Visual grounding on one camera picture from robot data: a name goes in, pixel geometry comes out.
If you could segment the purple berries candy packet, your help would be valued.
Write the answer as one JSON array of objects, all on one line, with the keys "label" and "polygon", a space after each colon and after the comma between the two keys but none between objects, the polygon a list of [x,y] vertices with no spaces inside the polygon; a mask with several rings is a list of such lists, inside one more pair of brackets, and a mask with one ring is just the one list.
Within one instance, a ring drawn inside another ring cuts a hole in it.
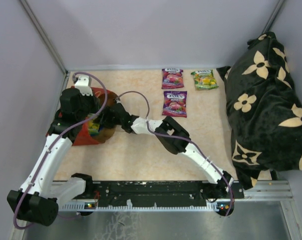
[{"label": "purple berries candy packet", "polygon": [[171,91],[165,90],[164,104],[162,115],[170,117],[187,117],[186,111],[186,101],[187,101],[187,91]]},{"label": "purple berries candy packet", "polygon": [[162,89],[179,89],[184,87],[183,70],[175,68],[162,69]]}]

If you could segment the green snack packet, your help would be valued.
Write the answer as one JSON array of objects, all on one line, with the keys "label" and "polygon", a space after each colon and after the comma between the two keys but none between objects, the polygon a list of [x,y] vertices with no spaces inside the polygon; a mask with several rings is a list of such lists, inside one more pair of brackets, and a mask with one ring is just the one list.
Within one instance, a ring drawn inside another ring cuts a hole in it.
[{"label": "green snack packet", "polygon": [[194,80],[195,89],[198,91],[218,88],[212,69],[193,71],[191,76]]}]

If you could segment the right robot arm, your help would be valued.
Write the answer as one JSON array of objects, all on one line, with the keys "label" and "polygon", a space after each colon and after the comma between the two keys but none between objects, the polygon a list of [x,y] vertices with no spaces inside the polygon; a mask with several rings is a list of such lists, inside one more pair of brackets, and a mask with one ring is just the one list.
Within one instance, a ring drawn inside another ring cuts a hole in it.
[{"label": "right robot arm", "polygon": [[118,102],[106,107],[98,122],[105,128],[120,126],[128,134],[154,135],[164,148],[173,155],[183,155],[193,160],[203,171],[210,183],[215,198],[230,196],[234,198],[231,188],[234,178],[225,170],[214,164],[194,143],[188,131],[176,120],[167,116],[162,120],[151,120],[129,114],[123,105]]}]

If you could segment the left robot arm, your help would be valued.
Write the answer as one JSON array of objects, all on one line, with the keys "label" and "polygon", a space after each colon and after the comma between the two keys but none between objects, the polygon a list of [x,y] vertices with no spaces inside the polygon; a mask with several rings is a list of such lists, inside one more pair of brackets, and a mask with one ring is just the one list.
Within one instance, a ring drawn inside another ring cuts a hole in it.
[{"label": "left robot arm", "polygon": [[88,115],[100,113],[101,105],[92,89],[80,92],[68,88],[60,96],[60,108],[55,113],[40,157],[19,190],[11,190],[7,201],[14,212],[13,224],[22,229],[18,220],[31,224],[51,225],[59,208],[78,196],[93,193],[90,175],[75,173],[63,185],[51,189],[56,172],[72,146]]}]

